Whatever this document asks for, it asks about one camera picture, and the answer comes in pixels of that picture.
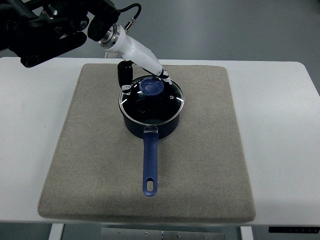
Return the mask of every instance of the pot rim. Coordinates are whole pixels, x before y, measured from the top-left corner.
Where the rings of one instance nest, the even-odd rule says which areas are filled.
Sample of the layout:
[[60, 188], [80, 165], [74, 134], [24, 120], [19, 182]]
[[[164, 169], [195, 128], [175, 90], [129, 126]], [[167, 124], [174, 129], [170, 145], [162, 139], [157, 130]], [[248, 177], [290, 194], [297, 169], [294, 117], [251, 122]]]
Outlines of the pot rim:
[[[135, 81], [138, 80], [139, 78], [151, 77], [151, 76], [153, 76], [153, 75], [143, 75], [143, 76], [139, 76], [139, 77], [135, 78], [132, 82], [135, 82]], [[183, 101], [181, 102], [181, 106], [180, 106], [179, 110], [176, 112], [176, 114], [173, 115], [173, 116], [172, 116], [171, 118], [169, 118], [168, 120], [166, 120], [166, 121], [164, 121], [164, 122], [162, 122], [162, 123], [159, 123], [159, 124], [146, 124], [146, 123], [143, 123], [143, 122], [140, 122], [140, 121], [137, 121], [137, 120], [133, 119], [131, 116], [129, 116], [129, 115], [126, 113], [126, 111], [124, 110], [123, 105], [121, 104], [121, 102], [122, 102], [122, 97], [123, 97], [123, 95], [124, 95], [124, 93], [121, 91], [121, 93], [120, 93], [120, 95], [119, 95], [119, 99], [118, 99], [118, 105], [119, 105], [119, 107], [120, 107], [120, 110], [121, 110], [122, 114], [125, 115], [129, 120], [133, 121], [134, 123], [137, 123], [137, 124], [140, 124], [140, 125], [143, 125], [143, 126], [161, 126], [161, 125], [164, 125], [164, 124], [170, 122], [171, 120], [175, 119], [175, 118], [180, 114], [180, 112], [181, 112], [181, 110], [182, 110], [182, 108], [183, 108], [183, 106], [184, 106], [184, 104], [185, 104], [185, 95], [184, 95], [184, 92], [182, 91], [182, 89], [180, 88], [180, 86], [179, 86], [175, 81], [173, 81], [173, 80], [171, 79], [171, 82], [172, 82], [172, 84], [179, 90], [179, 92], [180, 92], [180, 94], [181, 94], [181, 96], [182, 96], [182, 100], [183, 100]]]

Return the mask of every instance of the cable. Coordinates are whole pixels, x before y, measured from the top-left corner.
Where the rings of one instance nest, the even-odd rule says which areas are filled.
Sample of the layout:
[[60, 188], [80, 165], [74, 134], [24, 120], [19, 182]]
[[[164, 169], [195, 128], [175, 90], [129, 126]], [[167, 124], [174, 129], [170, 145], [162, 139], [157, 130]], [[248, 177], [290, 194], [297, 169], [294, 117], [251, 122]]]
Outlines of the cable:
[[134, 15], [133, 19], [137, 19], [137, 17], [139, 16], [140, 12], [141, 12], [141, 5], [139, 3], [133, 3], [125, 8], [122, 8], [122, 9], [118, 9], [118, 11], [120, 13], [123, 13], [123, 12], [126, 12], [134, 7], [138, 7], [138, 11], [136, 12], [136, 14]]

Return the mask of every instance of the blue handle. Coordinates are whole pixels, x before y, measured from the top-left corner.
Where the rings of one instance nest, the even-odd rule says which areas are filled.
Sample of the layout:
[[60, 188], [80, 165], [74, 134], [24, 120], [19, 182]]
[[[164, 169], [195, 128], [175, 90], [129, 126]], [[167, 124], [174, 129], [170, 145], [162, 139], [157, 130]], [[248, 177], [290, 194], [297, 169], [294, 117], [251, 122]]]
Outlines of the blue handle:
[[143, 183], [142, 190], [146, 196], [153, 196], [158, 190], [158, 132], [143, 133]]

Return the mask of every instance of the gray felt mat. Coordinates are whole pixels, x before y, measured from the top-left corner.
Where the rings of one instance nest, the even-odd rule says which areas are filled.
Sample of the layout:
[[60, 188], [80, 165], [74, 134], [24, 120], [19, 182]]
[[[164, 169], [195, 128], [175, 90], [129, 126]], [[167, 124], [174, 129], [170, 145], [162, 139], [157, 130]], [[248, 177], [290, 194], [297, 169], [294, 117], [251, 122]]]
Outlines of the gray felt mat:
[[[74, 91], [38, 213], [104, 222], [243, 223], [255, 208], [227, 70], [165, 66], [185, 95], [158, 144], [158, 192], [142, 191], [143, 140], [125, 127], [116, 64], [86, 64]], [[146, 75], [135, 68], [135, 76]]]

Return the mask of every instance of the saucepan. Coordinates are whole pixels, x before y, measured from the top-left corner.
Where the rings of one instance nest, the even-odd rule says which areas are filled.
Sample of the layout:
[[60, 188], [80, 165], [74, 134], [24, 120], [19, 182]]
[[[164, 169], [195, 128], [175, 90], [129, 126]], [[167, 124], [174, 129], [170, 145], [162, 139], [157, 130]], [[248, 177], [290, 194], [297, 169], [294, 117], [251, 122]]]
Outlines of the saucepan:
[[154, 75], [140, 76], [121, 89], [118, 102], [124, 124], [133, 135], [143, 139], [142, 191], [153, 196], [158, 191], [158, 140], [177, 127], [184, 94], [174, 81]]

